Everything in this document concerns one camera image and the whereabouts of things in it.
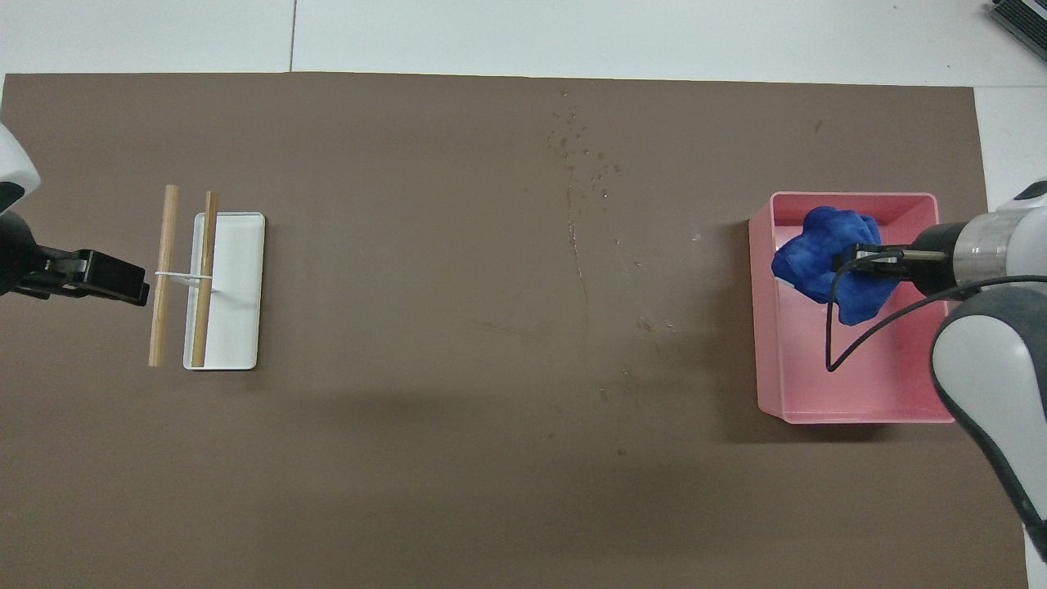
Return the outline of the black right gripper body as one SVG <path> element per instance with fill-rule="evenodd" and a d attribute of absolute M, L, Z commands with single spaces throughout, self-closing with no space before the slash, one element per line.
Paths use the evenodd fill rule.
<path fill-rule="evenodd" d="M 906 255 L 906 280 L 913 284 L 925 297 L 957 286 L 953 257 L 963 230 L 964 223 L 932 225 L 920 232 L 911 245 L 906 246 L 908 251 L 925 251 L 931 255 L 930 258 L 912 258 Z"/>

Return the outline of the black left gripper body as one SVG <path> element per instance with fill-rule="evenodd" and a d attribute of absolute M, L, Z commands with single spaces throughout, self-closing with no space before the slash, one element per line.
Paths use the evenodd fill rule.
<path fill-rule="evenodd" d="M 72 284 L 83 260 L 72 251 L 38 245 L 29 224 L 7 211 L 1 218 L 1 295 L 48 299 L 53 295 L 85 298 L 86 291 Z"/>

